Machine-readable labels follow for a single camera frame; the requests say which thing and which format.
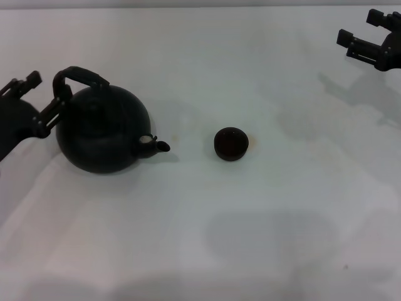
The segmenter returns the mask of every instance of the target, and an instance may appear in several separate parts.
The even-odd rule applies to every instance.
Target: kettle spout
[[[139,138],[138,156],[149,158],[159,152],[169,152],[170,146],[164,141],[157,141],[157,136],[145,135]]]

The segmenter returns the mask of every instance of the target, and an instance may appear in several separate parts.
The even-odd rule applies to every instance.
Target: black round lid
[[[247,135],[235,127],[226,127],[214,137],[214,150],[225,161],[236,161],[243,157],[249,145]]]

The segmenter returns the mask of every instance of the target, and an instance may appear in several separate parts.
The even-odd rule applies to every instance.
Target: black kettle
[[[72,95],[66,78],[89,87]],[[170,150],[166,142],[157,141],[150,133],[150,118],[143,103],[96,73],[69,67],[55,76],[53,93],[62,108],[57,141],[67,159],[80,169],[117,172],[138,158]]]

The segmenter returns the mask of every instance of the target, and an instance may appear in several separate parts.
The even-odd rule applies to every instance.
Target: white table surface
[[[42,109],[82,66],[172,146],[97,176],[54,137],[19,145],[0,165],[1,300],[400,300],[401,73],[335,43],[381,44],[370,8],[0,11],[0,85],[39,70]],[[237,162],[213,150],[227,126],[251,140]]]

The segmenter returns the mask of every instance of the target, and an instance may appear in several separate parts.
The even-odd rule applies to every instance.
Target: kettle handle
[[[62,91],[66,88],[69,89],[69,86],[65,83],[66,78],[74,80],[78,83],[83,83],[84,85],[88,85],[92,88],[99,89],[102,89],[103,87],[108,87],[110,84],[99,74],[96,74],[81,67],[71,66],[58,72],[53,79],[53,94],[55,95],[55,97],[60,95]]]

